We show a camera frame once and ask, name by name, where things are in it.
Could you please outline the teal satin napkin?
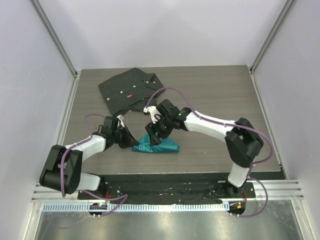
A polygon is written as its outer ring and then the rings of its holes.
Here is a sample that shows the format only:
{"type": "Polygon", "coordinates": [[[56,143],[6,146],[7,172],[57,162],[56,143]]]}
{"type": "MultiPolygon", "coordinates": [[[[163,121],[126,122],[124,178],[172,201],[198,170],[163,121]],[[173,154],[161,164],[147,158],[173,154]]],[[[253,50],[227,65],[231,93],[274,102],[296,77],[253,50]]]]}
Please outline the teal satin napkin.
{"type": "Polygon", "coordinates": [[[169,154],[180,152],[180,146],[169,137],[163,139],[159,145],[151,146],[150,136],[145,134],[138,143],[138,145],[132,147],[133,152],[149,154],[169,154]]]}

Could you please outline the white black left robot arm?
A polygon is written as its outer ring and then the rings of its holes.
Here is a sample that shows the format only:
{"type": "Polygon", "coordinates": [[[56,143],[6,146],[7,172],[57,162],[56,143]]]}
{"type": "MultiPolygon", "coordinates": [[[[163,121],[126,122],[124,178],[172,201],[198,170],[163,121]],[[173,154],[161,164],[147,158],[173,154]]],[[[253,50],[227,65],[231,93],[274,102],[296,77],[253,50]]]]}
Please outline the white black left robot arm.
{"type": "Polygon", "coordinates": [[[97,131],[79,142],[52,146],[40,174],[39,184],[61,192],[63,197],[76,191],[89,191],[93,198],[102,199],[107,192],[105,181],[99,175],[82,172],[82,165],[85,160],[114,144],[121,149],[139,144],[124,124],[122,115],[105,116],[97,131]]]}

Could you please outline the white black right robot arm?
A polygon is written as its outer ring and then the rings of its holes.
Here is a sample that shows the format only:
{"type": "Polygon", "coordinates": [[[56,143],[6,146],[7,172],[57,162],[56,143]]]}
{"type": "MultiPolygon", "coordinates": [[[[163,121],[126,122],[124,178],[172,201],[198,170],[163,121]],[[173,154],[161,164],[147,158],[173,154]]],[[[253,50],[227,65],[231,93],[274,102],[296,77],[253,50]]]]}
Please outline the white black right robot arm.
{"type": "Polygon", "coordinates": [[[253,161],[264,145],[247,119],[232,121],[206,116],[189,107],[179,109],[168,99],[157,106],[146,106],[143,112],[151,118],[145,130],[153,146],[168,138],[173,130],[197,132],[224,142],[232,160],[225,192],[233,198],[243,193],[253,161]]]}

